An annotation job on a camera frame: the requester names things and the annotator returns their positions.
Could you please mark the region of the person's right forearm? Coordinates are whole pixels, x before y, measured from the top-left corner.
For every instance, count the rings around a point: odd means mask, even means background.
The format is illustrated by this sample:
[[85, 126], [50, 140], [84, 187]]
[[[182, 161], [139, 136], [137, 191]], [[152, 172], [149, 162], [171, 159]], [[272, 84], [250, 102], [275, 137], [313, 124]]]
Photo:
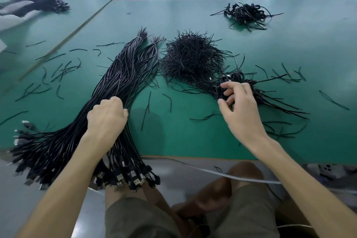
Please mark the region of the person's right forearm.
[[267, 135], [241, 141], [282, 183], [319, 238], [357, 238], [357, 214]]

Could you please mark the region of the pile of black twist ties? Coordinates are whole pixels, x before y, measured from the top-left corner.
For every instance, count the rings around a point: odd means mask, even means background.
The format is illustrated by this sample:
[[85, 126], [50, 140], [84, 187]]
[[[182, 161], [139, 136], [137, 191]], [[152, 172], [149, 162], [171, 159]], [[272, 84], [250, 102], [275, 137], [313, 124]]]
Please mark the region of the pile of black twist ties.
[[204, 93], [192, 85], [196, 74], [200, 78], [226, 70], [226, 59], [235, 59], [236, 56], [230, 51], [218, 49], [213, 36], [185, 30], [166, 42], [166, 49], [160, 60], [160, 72], [171, 87], [182, 83], [190, 87], [182, 92]]

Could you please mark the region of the person's left leg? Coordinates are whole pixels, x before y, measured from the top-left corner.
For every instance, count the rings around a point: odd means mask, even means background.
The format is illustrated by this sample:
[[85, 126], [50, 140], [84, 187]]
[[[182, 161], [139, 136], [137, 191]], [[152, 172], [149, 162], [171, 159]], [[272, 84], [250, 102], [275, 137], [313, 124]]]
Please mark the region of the person's left leg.
[[105, 238], [187, 238], [196, 230], [147, 182], [138, 191], [126, 184], [106, 186], [105, 208]]

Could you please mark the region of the person's olive shorts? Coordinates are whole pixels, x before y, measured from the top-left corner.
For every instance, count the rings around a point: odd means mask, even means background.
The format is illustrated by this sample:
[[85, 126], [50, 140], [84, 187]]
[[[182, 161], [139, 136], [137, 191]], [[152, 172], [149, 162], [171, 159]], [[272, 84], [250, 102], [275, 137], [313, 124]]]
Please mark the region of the person's olive shorts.
[[[105, 238], [181, 238], [173, 219], [146, 200], [125, 191], [106, 208]], [[280, 238], [266, 189], [236, 189], [209, 238]]]

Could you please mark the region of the person's right leg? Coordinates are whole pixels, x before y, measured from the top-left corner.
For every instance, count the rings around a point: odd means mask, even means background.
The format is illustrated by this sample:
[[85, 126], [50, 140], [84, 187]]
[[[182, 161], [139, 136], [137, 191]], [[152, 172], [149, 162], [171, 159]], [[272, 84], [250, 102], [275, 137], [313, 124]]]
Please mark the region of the person's right leg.
[[[241, 161], [227, 172], [228, 175], [263, 180], [263, 173], [255, 164], [249, 161]], [[173, 211], [182, 218], [189, 218], [214, 212], [228, 205], [233, 191], [250, 184], [257, 184], [265, 188], [264, 183], [254, 183], [234, 180], [228, 177], [220, 177], [204, 186], [187, 201], [174, 205]]]

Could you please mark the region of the person's leg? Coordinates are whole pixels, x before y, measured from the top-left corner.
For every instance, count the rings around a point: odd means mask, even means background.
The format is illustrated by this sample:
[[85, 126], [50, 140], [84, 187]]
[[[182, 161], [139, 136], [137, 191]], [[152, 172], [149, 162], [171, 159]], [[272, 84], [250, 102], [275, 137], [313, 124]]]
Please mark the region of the person's leg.
[[187, 238], [196, 230], [147, 182], [138, 191], [126, 184], [106, 186], [105, 208], [105, 238]]
[[[255, 164], [249, 161], [241, 161], [227, 172], [228, 175], [263, 180], [263, 173]], [[234, 180], [228, 177], [220, 177], [204, 186], [187, 201], [174, 205], [173, 211], [182, 218], [189, 218], [214, 212], [228, 205], [233, 191], [250, 184], [257, 184], [265, 188], [264, 183], [254, 183]]]

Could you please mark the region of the person's left hand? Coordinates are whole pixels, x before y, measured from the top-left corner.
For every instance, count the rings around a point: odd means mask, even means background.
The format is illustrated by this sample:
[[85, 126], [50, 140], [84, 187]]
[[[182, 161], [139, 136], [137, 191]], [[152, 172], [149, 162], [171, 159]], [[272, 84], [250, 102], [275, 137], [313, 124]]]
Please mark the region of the person's left hand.
[[118, 97], [101, 100], [87, 114], [87, 130], [84, 138], [89, 142], [92, 154], [102, 157], [119, 137], [126, 125], [121, 125], [119, 113], [124, 109]]

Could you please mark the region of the person's right hand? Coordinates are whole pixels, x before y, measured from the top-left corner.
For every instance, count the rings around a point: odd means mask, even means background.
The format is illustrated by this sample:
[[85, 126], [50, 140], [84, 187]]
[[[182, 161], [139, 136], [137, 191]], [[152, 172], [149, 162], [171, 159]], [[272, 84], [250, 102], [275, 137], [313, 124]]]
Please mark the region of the person's right hand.
[[248, 83], [224, 82], [226, 101], [231, 101], [233, 114], [225, 120], [231, 133], [251, 152], [262, 145], [267, 139], [257, 103], [254, 100], [252, 89]]

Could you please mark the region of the person's left forearm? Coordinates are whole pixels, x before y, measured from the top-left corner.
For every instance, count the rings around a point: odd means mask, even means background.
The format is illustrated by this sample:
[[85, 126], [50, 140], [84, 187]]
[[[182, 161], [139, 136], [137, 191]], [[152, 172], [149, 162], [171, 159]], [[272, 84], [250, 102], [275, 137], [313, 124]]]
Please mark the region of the person's left forearm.
[[71, 238], [93, 172], [117, 136], [86, 132], [15, 238]]

